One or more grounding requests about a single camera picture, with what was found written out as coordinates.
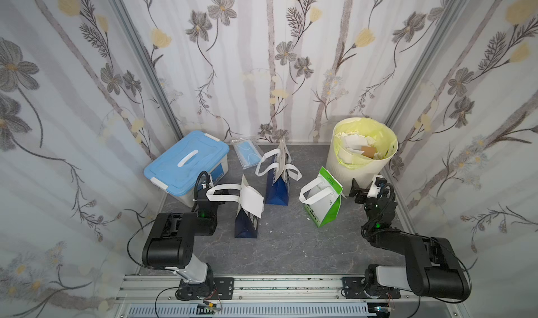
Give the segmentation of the blue paper bag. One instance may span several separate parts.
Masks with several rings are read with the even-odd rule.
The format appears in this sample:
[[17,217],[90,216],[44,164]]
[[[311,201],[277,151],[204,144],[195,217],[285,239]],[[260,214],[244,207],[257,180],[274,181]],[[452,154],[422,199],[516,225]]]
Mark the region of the blue paper bag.
[[299,181],[300,170],[291,162],[291,155],[285,139],[278,147],[262,155],[255,170],[256,176],[267,176],[265,203],[267,205],[288,206],[290,179]]
[[235,238],[258,238],[259,222],[261,219],[246,212],[240,205],[240,191],[242,186],[251,186],[243,175],[239,184],[220,184],[212,187],[206,193],[211,202],[237,203],[235,215],[234,237]]

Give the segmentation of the white receipt paper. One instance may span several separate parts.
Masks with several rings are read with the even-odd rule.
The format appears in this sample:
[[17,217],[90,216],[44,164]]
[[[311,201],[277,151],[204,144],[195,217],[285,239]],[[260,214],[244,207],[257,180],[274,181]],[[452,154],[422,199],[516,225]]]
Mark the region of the white receipt paper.
[[242,186],[240,191],[240,205],[250,214],[262,218],[264,210],[263,196],[251,186]]

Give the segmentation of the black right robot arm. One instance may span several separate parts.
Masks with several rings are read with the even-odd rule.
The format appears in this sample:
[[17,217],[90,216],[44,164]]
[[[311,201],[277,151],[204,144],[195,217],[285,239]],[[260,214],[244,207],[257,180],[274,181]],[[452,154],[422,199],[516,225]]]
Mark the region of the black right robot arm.
[[353,178],[349,196],[364,207],[367,221],[360,234],[371,246],[404,257],[405,266],[371,264],[360,289],[371,298],[391,291],[410,291],[444,303],[462,303],[472,292],[468,269],[445,238],[402,231],[392,225],[396,216],[396,191],[383,176],[362,187]]

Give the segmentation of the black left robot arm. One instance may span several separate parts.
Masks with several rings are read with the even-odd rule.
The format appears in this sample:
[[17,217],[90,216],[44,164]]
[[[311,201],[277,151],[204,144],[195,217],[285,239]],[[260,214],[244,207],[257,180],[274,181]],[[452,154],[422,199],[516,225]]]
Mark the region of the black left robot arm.
[[232,194],[230,188],[213,186],[210,174],[203,171],[194,185],[191,211],[160,213],[153,222],[142,250],[142,265],[181,277],[178,300],[206,301],[216,294],[218,286],[211,266],[194,254],[195,237],[213,235],[219,206],[238,200],[239,195]]

